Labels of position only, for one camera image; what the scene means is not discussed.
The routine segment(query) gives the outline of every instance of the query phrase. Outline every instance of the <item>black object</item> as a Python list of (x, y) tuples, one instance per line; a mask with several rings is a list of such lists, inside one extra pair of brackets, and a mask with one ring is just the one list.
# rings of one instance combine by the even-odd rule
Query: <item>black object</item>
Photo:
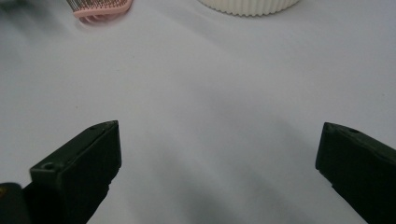
[(357, 130), (325, 123), (316, 168), (368, 223), (396, 223), (396, 150)]
[(118, 122), (91, 126), (32, 167), (25, 189), (0, 185), (0, 223), (85, 224), (120, 166)]

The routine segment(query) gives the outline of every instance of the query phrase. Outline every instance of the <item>white bowl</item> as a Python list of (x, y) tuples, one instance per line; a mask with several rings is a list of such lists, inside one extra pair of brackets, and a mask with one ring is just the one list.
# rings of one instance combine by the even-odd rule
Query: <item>white bowl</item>
[(262, 16), (276, 13), (299, 0), (199, 0), (215, 10), (239, 16)]

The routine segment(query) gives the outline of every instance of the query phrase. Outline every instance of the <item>white tabletop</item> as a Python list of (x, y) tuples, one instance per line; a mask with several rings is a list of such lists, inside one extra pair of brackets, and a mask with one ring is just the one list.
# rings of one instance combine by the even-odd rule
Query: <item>white tabletop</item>
[(360, 224), (316, 169), (325, 121), (396, 147), (396, 1), (302, 0), (239, 18), (134, 0), (0, 7), (0, 182), (117, 119), (123, 165), (90, 224)]

